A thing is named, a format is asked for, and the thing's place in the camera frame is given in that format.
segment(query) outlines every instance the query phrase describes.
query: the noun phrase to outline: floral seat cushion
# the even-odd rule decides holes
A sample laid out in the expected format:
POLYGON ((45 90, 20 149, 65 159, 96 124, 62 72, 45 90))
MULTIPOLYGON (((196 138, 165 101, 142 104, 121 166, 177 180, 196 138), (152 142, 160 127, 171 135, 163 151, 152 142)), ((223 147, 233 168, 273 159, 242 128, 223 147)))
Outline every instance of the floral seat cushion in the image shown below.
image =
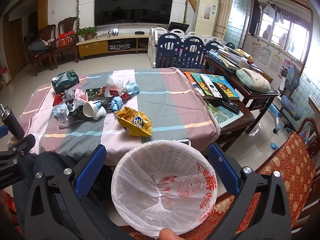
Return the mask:
MULTIPOLYGON (((307 200, 313 178, 316 175, 312 159, 297 133, 294 132, 290 135, 288 140, 260 173, 270 175, 273 171, 279 171, 284 180, 291 210, 291 226, 293 227, 307 200)), ((257 207, 259 196, 260 193, 256 193, 253 196, 237 233, 247 229, 257 207)), ((181 237, 186 240, 205 239, 221 221, 234 199, 233 195, 227 195, 225 199, 214 206, 212 212, 208 214, 208 217, 201 225, 181 235, 181 237)), ((130 235, 136 239, 151 239, 141 233, 131 233, 130 235)))
POLYGON ((282 96, 281 97, 281 104, 283 108, 290 114, 290 116, 295 120, 298 121, 301 118, 301 110, 293 101, 293 99, 289 96, 282 96))

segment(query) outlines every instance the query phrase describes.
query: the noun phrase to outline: window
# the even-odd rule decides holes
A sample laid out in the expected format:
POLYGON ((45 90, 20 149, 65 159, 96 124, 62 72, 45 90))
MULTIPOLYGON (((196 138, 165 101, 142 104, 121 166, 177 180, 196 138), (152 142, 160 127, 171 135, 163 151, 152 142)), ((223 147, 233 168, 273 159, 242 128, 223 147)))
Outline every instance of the window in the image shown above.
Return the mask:
POLYGON ((269 43, 284 49, 297 60, 301 62, 305 60, 309 31, 299 24, 286 19, 283 20, 283 24, 281 21, 275 23, 271 17, 263 13, 258 34, 269 43))

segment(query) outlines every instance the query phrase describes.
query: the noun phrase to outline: paper cup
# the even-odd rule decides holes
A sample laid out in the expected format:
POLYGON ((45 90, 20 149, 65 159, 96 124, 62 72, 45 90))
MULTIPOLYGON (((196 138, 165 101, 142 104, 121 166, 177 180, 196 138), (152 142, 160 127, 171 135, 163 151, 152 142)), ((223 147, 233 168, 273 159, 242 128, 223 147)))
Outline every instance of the paper cup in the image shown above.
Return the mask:
POLYGON ((93 117, 97 110, 102 105, 101 101, 89 101, 83 106, 83 113, 87 117, 93 117))

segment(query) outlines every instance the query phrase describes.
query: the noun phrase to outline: calendar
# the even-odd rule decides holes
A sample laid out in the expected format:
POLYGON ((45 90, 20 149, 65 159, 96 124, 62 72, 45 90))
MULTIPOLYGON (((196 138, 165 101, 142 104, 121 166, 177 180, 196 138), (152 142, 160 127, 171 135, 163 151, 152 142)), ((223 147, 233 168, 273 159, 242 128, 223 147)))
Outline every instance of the calendar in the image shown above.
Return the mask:
POLYGON ((273 54, 269 65, 272 72, 278 73, 281 67, 282 58, 278 54, 273 54))
POLYGON ((251 56, 258 58, 260 53, 261 53, 261 44, 259 42, 253 42, 251 56))
POLYGON ((261 49, 261 53, 258 57, 258 60, 264 64, 264 65, 268 65, 269 62, 269 58, 271 56, 271 50, 268 49, 267 47, 262 47, 261 49))

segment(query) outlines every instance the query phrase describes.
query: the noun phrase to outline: wooden tv cabinet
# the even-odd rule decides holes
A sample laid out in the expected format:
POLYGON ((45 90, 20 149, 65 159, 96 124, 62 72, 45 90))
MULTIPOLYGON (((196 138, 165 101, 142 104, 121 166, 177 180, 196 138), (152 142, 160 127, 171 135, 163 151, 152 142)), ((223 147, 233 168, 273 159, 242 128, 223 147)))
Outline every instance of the wooden tv cabinet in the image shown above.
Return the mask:
POLYGON ((148 50, 148 38, 149 34, 135 35, 134 33, 120 33, 117 36, 111 35, 108 38, 93 38, 87 41, 80 41, 77 43, 80 57, 104 54, 104 53, 114 53, 114 52, 126 52, 132 51, 138 53, 138 51, 148 50), (130 41, 131 49, 126 50, 109 50, 109 43, 112 41, 130 41))

